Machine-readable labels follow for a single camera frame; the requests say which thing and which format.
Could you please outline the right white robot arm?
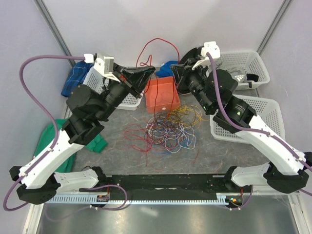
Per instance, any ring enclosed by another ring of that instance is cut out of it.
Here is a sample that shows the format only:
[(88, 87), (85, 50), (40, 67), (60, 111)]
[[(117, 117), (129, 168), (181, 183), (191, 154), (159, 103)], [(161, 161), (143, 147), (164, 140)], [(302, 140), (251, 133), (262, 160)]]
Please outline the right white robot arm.
[(312, 154), (301, 152), (276, 134), (261, 116), (244, 100), (233, 95), (238, 82), (225, 70), (212, 71), (189, 59), (184, 64), (171, 65), (174, 78), (186, 86), (206, 114), (221, 128), (253, 145), (269, 161), (252, 167), (232, 166), (226, 172), (223, 186), (229, 192), (239, 187), (268, 185), (278, 192), (290, 194), (306, 187), (312, 166)]

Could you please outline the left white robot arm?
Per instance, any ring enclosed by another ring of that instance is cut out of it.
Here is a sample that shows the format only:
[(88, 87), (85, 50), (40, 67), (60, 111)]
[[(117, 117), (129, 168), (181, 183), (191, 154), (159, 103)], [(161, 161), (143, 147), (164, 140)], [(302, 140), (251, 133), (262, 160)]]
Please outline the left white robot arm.
[(71, 190), (105, 190), (106, 175), (100, 167), (71, 173), (57, 173), (56, 169), (104, 129), (101, 123), (108, 121), (129, 94), (141, 98), (154, 71), (153, 66), (126, 68), (115, 63), (112, 74), (116, 79), (112, 80), (92, 67), (86, 79), (97, 78), (101, 91), (86, 84), (78, 85), (66, 101), (72, 114), (55, 139), (29, 164), (10, 169), (11, 178), (20, 183), (17, 188), (19, 199), (38, 205)]

